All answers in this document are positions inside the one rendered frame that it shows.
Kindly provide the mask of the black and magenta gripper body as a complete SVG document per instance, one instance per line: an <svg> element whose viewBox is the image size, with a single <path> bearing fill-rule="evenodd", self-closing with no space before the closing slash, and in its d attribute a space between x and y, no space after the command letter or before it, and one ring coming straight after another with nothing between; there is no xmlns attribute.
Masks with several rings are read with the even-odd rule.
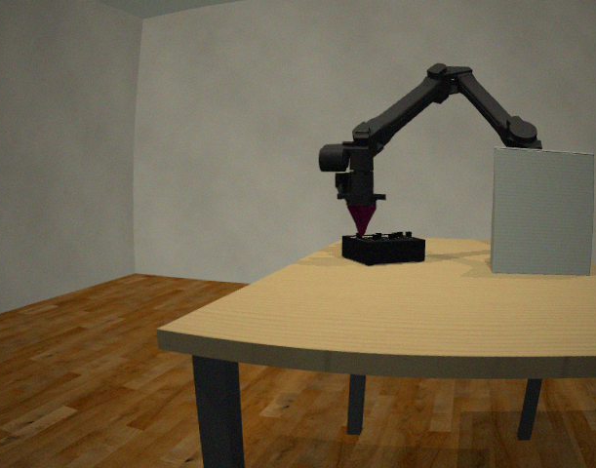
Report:
<svg viewBox="0 0 596 468"><path fill-rule="evenodd" d="M350 172L350 194L338 194L346 206L376 206L377 200L386 200L386 194L374 194L374 172Z"/></svg>

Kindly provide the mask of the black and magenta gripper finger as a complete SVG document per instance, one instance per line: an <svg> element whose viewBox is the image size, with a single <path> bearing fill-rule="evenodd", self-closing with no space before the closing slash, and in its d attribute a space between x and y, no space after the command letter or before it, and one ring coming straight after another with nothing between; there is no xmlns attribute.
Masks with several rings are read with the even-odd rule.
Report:
<svg viewBox="0 0 596 468"><path fill-rule="evenodd" d="M347 206L357 227L359 236L363 236L367 206ZM356 209L356 210L355 210ZM358 214L357 214L358 212ZM359 217L358 217L359 215ZM360 222L359 222L360 220Z"/></svg>
<svg viewBox="0 0 596 468"><path fill-rule="evenodd" d="M364 233L363 236L365 235L367 226L376 210L377 206L367 206L367 212L366 212L366 220L365 220L365 227L364 227Z"/></svg>

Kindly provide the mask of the black lighting desk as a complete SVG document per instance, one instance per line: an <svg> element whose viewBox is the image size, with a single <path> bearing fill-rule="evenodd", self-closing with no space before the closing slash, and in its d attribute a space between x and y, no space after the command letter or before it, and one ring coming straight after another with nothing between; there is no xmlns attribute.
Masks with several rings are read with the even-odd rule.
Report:
<svg viewBox="0 0 596 468"><path fill-rule="evenodd" d="M423 262L425 240L412 237L412 232L376 233L373 235L342 236L341 256L373 266L374 264Z"/></svg>

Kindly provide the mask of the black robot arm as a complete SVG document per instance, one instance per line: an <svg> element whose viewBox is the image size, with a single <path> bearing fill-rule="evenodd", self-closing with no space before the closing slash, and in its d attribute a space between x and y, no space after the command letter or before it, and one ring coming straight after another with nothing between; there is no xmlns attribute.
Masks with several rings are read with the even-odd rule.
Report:
<svg viewBox="0 0 596 468"><path fill-rule="evenodd" d="M349 170L355 174L356 171L362 171L366 175L374 170L374 157L399 130L430 103L441 104L449 95L458 93L467 97L476 107L506 147L542 149L541 141L536 137L536 127L519 116L511 117L479 84L470 67L436 63L427 69L427 76L416 88L378 117L354 128L354 141L324 145L319 152L320 171L346 172L349 165Z"/></svg>

